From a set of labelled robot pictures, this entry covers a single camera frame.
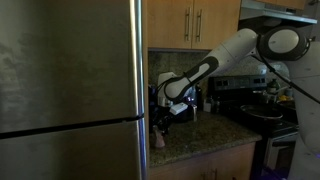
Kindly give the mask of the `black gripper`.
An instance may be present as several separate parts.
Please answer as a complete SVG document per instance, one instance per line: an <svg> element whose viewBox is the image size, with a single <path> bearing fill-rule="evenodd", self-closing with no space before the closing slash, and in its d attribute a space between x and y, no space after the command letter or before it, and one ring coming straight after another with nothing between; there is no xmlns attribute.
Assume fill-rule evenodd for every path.
<svg viewBox="0 0 320 180"><path fill-rule="evenodd" d="M172 124L173 115L169 112L169 108L167 107L157 107L153 124L158 127L161 131L166 131L170 125Z"/></svg>

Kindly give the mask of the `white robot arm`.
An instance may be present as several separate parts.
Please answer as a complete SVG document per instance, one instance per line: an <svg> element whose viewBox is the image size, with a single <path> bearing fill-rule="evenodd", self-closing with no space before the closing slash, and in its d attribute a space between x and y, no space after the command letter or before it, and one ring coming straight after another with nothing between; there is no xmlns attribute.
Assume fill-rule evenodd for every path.
<svg viewBox="0 0 320 180"><path fill-rule="evenodd" d="M168 72L159 84L158 104L180 103L196 83L248 56L265 64L286 64L290 73L286 82L293 88L299 123L288 180L320 180L320 43L308 40L294 27L280 26L262 35L248 28L237 31L184 75Z"/></svg>

